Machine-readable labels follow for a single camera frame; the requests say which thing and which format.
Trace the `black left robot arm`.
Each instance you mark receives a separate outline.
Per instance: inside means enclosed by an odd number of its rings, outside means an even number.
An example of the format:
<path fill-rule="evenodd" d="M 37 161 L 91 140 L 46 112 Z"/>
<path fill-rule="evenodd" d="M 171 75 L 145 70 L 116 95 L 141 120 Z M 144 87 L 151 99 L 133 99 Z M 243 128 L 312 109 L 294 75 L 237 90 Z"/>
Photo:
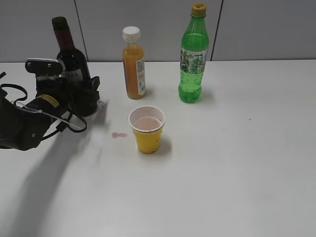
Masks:
<path fill-rule="evenodd" d="M 27 151 L 66 128 L 84 132 L 85 117 L 97 109 L 99 85 L 98 76 L 79 83 L 62 77 L 37 79 L 35 99 L 23 105 L 28 98 L 25 88 L 1 84 L 0 147 Z"/>

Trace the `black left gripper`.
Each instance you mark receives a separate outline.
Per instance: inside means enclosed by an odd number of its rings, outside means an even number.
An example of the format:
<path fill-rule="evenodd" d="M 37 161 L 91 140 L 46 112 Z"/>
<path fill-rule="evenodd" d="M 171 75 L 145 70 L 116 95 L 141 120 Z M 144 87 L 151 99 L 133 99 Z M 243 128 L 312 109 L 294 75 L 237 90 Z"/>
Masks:
<path fill-rule="evenodd" d="M 36 97 L 26 105 L 27 121 L 55 121 L 66 112 L 89 116 L 97 110 L 100 78 L 79 84 L 60 76 L 36 76 Z"/>

